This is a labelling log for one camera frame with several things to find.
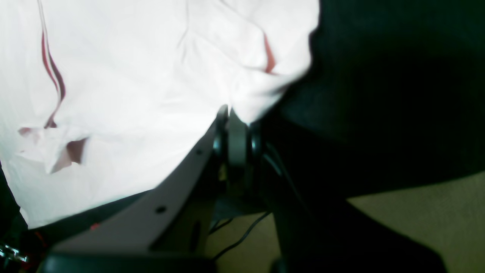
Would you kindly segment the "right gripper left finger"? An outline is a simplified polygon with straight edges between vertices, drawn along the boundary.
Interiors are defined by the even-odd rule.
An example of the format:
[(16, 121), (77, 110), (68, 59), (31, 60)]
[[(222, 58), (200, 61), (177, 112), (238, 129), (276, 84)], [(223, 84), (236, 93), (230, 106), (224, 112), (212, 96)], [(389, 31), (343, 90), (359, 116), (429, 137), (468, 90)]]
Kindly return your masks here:
[(42, 273), (216, 273), (204, 255), (225, 190), (228, 107), (155, 189), (97, 228), (57, 244)]

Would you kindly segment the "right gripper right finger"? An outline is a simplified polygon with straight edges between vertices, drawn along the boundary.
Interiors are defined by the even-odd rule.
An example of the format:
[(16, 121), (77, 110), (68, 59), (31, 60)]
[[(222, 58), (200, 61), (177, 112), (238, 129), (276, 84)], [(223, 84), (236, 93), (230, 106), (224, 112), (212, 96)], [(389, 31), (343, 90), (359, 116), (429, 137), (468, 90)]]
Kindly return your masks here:
[(277, 273), (445, 273), (441, 256), (347, 201), (365, 161), (279, 116), (247, 126), (258, 151), (254, 188), (272, 211)]

